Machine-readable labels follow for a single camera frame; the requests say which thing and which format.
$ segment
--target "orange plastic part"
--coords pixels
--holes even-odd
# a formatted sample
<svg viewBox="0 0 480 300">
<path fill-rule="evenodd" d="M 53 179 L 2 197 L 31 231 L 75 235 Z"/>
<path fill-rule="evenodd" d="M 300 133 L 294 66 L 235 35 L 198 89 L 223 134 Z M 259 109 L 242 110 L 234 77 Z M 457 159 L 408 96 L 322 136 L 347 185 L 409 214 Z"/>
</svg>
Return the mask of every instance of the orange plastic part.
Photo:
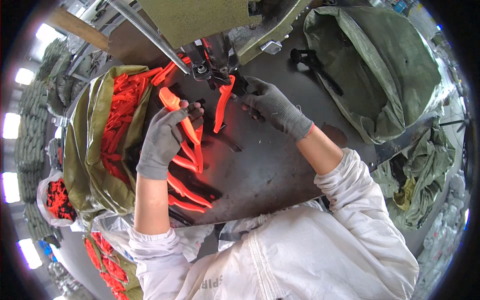
<svg viewBox="0 0 480 300">
<path fill-rule="evenodd" d="M 190 58 L 187 56 L 185 58 L 182 59 L 183 62 L 185 63 L 190 63 Z M 175 68 L 175 63 L 173 63 L 172 61 L 170 63 L 168 63 L 168 65 L 159 73 L 157 73 L 157 75 L 155 75 L 152 80 L 150 81 L 154 86 L 157 86 L 159 85 L 162 81 L 165 80 L 165 78 L 167 77 L 167 74 L 170 73 L 170 71 L 173 70 L 173 68 Z"/>
<path fill-rule="evenodd" d="M 190 169 L 192 170 L 193 172 L 195 173 L 198 173 L 198 168 L 197 168 L 197 165 L 194 164 L 193 162 L 189 161 L 188 159 L 186 158 L 183 158 L 181 156 L 178 156 L 178 155 L 175 155 L 172 159 L 172 161 L 174 163 L 176 163 L 177 165 L 179 165 L 180 167 L 184 167 L 186 169 Z"/>
<path fill-rule="evenodd" d="M 203 197 L 200 197 L 199 195 L 196 195 L 192 193 L 189 189 L 183 185 L 178 179 L 172 176 L 170 172 L 167 172 L 167 182 L 180 194 L 182 197 L 187 197 L 190 200 L 197 202 L 198 204 L 201 204 L 203 206 L 206 206 L 208 208 L 213 208 L 212 204 L 205 200 Z"/>
<path fill-rule="evenodd" d="M 215 111 L 215 127 L 213 128 L 213 132 L 218 133 L 220 131 L 220 127 L 222 127 L 223 117 L 225 114 L 225 106 L 227 106 L 227 101 L 232 95 L 232 88 L 235 82 L 235 76 L 230 75 L 230 81 L 232 82 L 230 85 L 222 85 L 220 87 L 220 99 L 218 100 L 218 104 L 216 105 Z"/>
<path fill-rule="evenodd" d="M 190 203 L 185 203 L 182 201 L 177 200 L 173 195 L 168 194 L 168 204 L 169 205 L 176 205 L 178 207 L 181 207 L 186 210 L 190 210 L 193 212 L 199 212 L 199 213 L 204 213 L 205 210 L 201 207 L 198 207 L 196 205 L 190 204 Z"/>
<path fill-rule="evenodd" d="M 204 132 L 203 124 L 199 128 L 197 128 L 197 130 L 195 130 L 195 133 L 197 134 L 197 137 L 200 140 L 200 142 L 202 141 L 203 132 Z M 195 158 L 198 166 L 198 172 L 202 174 L 204 171 L 204 155 L 202 154 L 201 145 L 194 145 L 194 150 L 195 150 Z"/>
<path fill-rule="evenodd" d="M 188 158 L 191 159 L 194 164 L 197 164 L 197 159 L 195 158 L 195 154 L 193 154 L 193 151 L 190 149 L 190 147 L 188 147 L 187 141 L 183 141 L 181 143 L 181 148 L 183 149 L 185 154 L 188 156 Z"/>
<path fill-rule="evenodd" d="M 160 92 L 158 94 L 160 97 L 160 100 L 162 100 L 163 105 L 165 105 L 166 108 L 170 110 L 179 110 L 180 109 L 180 98 L 175 96 L 167 87 L 162 87 L 160 89 Z M 197 134 L 195 133 L 195 129 L 193 129 L 192 122 L 190 122 L 190 119 L 186 117 L 185 119 L 182 120 L 181 125 L 183 127 L 183 130 L 185 130 L 185 133 L 187 136 L 190 138 L 190 140 L 195 144 L 195 145 L 200 145 L 200 140 L 197 137 Z"/>
</svg>

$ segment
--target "gray work glove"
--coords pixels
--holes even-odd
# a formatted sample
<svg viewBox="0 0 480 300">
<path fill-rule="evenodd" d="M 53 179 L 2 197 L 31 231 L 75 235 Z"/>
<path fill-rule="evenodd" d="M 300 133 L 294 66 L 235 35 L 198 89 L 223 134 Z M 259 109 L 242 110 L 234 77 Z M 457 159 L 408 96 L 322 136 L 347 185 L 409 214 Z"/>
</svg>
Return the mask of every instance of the gray work glove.
<svg viewBox="0 0 480 300">
<path fill-rule="evenodd" d="M 185 136 L 179 123 L 190 114 L 193 127 L 198 128 L 203 124 L 203 119 L 200 118 L 203 108 L 199 107 L 200 103 L 192 103 L 188 108 L 176 111 L 163 108 L 153 117 L 136 168 L 138 174 L 149 179 L 167 179 L 168 165 L 180 151 Z"/>
<path fill-rule="evenodd" d="M 312 129 L 313 121 L 305 117 L 273 84 L 255 77 L 244 76 L 258 96 L 243 97 L 243 109 L 256 109 L 273 127 L 292 137 L 295 142 L 303 139 Z"/>
</svg>

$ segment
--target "ceiling light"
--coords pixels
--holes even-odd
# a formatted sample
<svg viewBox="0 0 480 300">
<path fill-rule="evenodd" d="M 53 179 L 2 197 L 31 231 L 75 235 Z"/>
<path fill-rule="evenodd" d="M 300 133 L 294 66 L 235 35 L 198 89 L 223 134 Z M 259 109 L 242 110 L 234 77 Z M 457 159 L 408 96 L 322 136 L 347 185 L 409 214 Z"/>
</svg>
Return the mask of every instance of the ceiling light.
<svg viewBox="0 0 480 300">
<path fill-rule="evenodd" d="M 55 130 L 55 135 L 54 137 L 56 139 L 61 139 L 61 127 L 57 127 L 57 130 Z"/>
<path fill-rule="evenodd" d="M 20 126 L 20 115 L 7 112 L 3 123 L 2 137 L 4 139 L 18 138 L 18 126 Z"/>
<path fill-rule="evenodd" d="M 81 7 L 76 13 L 75 17 L 80 18 L 80 16 L 86 11 L 85 7 Z"/>
<path fill-rule="evenodd" d="M 43 264 L 40 256 L 38 256 L 38 252 L 35 249 L 32 239 L 19 240 L 17 244 L 30 269 L 37 269 Z"/>
<path fill-rule="evenodd" d="M 15 81 L 20 84 L 29 85 L 33 80 L 34 73 L 29 69 L 20 68 L 15 76 Z"/>
<path fill-rule="evenodd" d="M 14 203 L 20 201 L 20 192 L 18 190 L 17 173 L 5 172 L 1 174 L 3 191 L 5 192 L 5 202 Z"/>
<path fill-rule="evenodd" d="M 53 27 L 48 26 L 47 24 L 41 24 L 40 28 L 37 30 L 35 36 L 44 42 L 51 43 L 56 38 L 63 39 L 65 36 L 55 30 Z"/>
</svg>

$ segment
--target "wrist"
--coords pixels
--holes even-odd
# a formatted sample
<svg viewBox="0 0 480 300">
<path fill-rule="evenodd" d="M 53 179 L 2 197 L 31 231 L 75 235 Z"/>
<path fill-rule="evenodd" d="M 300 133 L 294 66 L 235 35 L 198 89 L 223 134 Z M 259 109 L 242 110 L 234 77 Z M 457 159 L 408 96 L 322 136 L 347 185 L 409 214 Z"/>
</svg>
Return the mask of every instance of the wrist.
<svg viewBox="0 0 480 300">
<path fill-rule="evenodd" d="M 137 177 L 141 175 L 145 179 L 150 180 L 166 180 L 168 166 L 152 166 L 140 161 L 137 165 Z"/>
</svg>

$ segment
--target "pile of orange plastic parts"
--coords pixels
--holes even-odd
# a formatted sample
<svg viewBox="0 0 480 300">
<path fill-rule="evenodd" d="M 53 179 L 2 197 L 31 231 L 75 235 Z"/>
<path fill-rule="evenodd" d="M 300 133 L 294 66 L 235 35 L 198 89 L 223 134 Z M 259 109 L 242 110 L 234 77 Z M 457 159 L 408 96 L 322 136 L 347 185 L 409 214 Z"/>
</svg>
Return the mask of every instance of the pile of orange plastic parts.
<svg viewBox="0 0 480 300">
<path fill-rule="evenodd" d="M 77 212 L 68 200 L 67 189 L 62 178 L 48 183 L 46 206 L 58 219 L 75 221 L 77 218 Z"/>
<path fill-rule="evenodd" d="M 108 241 L 106 241 L 100 232 L 92 232 L 92 238 L 95 241 L 96 247 L 100 249 L 100 257 L 96 254 L 94 246 L 89 239 L 85 239 L 85 248 L 87 254 L 90 257 L 90 260 L 94 264 L 95 268 L 100 271 L 100 276 L 105 280 L 105 283 L 109 288 L 112 289 L 113 295 L 117 299 L 128 299 L 125 294 L 121 293 L 125 291 L 123 284 L 129 282 L 127 273 L 120 267 L 120 261 L 117 257 L 117 254 L 114 254 L 113 247 Z"/>
<path fill-rule="evenodd" d="M 183 61 L 189 63 L 190 59 L 186 57 Z M 103 131 L 100 158 L 108 172 L 126 184 L 129 184 L 129 179 L 117 166 L 121 161 L 121 154 L 117 153 L 119 141 L 132 122 L 133 114 L 140 104 L 149 78 L 153 76 L 151 83 L 155 86 L 159 85 L 174 67 L 175 64 L 170 62 L 166 68 L 155 68 L 130 76 L 124 73 L 113 79 L 112 104 Z"/>
</svg>

